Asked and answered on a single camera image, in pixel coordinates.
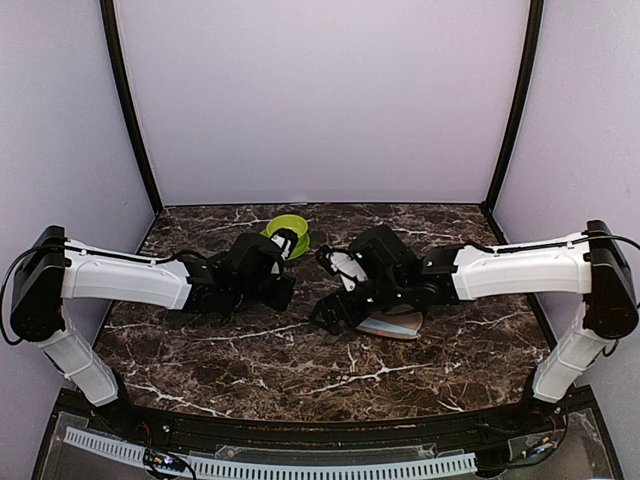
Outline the light blue cloth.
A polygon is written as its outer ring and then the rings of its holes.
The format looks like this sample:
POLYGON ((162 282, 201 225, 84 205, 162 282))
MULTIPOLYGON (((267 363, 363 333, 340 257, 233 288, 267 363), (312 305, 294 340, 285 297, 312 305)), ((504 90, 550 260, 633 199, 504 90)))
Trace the light blue cloth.
POLYGON ((369 332, 375 335, 393 338, 413 338, 416 337, 418 333, 418 331, 415 329, 379 321, 376 319, 365 320, 357 327, 357 329, 363 332, 369 332))

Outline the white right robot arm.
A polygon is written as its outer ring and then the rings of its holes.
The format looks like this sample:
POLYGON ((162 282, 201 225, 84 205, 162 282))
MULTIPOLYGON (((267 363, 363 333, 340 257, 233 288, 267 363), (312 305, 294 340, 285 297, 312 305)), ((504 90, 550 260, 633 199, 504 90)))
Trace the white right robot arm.
POLYGON ((484 297, 564 292, 582 297, 570 328, 530 376, 527 398, 510 413, 521 434, 534 432, 571 384, 604 349, 639 324, 633 277, 619 245, 623 237, 592 220, 583 232, 548 241, 440 246, 416 255, 387 225, 361 233, 345 249, 321 246, 318 263, 342 287, 320 299, 309 320, 333 335, 357 328, 374 313, 426 313, 484 297))

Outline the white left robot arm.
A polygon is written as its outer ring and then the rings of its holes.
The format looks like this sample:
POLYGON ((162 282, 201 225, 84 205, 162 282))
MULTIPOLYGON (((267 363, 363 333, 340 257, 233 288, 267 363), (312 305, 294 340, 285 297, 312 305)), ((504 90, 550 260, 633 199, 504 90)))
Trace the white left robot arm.
POLYGON ((11 346, 38 346, 62 375, 73 382, 120 436, 141 427, 140 412, 125 400, 114 370, 76 330, 64 308, 67 299, 133 302, 190 314, 215 314, 230 320, 257 304, 287 309, 295 286, 284 263, 297 234, 280 229, 269 237, 243 233, 232 246, 206 257, 179 250, 165 258, 109 251, 72 240, 61 226, 47 227, 36 243, 8 267, 2 293, 12 295, 11 346))

